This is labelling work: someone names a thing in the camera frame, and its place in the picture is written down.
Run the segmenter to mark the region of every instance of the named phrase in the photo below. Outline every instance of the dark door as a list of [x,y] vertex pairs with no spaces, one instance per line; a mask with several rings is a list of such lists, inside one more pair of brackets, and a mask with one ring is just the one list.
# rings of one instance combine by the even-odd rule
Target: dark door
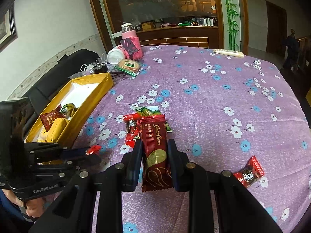
[[285,56],[286,47],[282,41],[287,38],[286,10],[267,1],[268,37],[266,52]]

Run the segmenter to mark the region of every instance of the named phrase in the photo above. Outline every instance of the metal screw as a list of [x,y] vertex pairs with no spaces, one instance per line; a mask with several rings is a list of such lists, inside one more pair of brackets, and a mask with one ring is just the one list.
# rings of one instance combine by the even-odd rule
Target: metal screw
[[186,164],[186,167],[189,169],[193,169],[193,168],[195,168],[195,163],[189,162]]
[[222,175],[225,177],[230,177],[232,175],[232,173],[228,170],[224,170],[224,171],[222,171]]
[[88,175],[89,175],[89,173],[87,171],[80,172],[80,174],[79,174],[79,176],[81,178],[86,178]]
[[115,166],[117,169],[122,169],[124,167],[123,163],[117,163]]

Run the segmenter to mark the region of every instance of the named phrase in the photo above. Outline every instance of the framed picture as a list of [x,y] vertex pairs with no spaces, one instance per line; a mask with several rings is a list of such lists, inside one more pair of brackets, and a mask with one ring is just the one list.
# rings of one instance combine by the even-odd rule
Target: framed picture
[[13,5],[0,18],[0,52],[16,38]]

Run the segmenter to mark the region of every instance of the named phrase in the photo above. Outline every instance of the purple tablecloth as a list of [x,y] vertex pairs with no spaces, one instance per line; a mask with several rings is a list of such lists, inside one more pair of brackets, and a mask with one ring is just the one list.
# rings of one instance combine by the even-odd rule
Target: purple tablecloth
[[[265,177],[249,191],[284,233],[310,204],[311,145],[304,113],[291,88],[271,63],[215,54],[212,50],[143,47],[144,64],[101,100],[75,147],[102,146],[101,170],[131,151],[123,115],[136,106],[159,106],[178,150],[208,171],[236,172],[255,155]],[[187,232],[188,194],[174,189],[123,193],[123,232]]]

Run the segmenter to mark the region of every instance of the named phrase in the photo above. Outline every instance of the white jar lid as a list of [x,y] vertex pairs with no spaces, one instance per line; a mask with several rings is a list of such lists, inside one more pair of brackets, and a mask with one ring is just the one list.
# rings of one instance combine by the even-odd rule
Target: white jar lid
[[108,52],[107,60],[109,63],[115,65],[121,60],[125,59],[124,53],[120,49],[112,49]]
[[129,26],[129,25],[132,25],[132,23],[125,23],[125,24],[121,25],[121,27]]

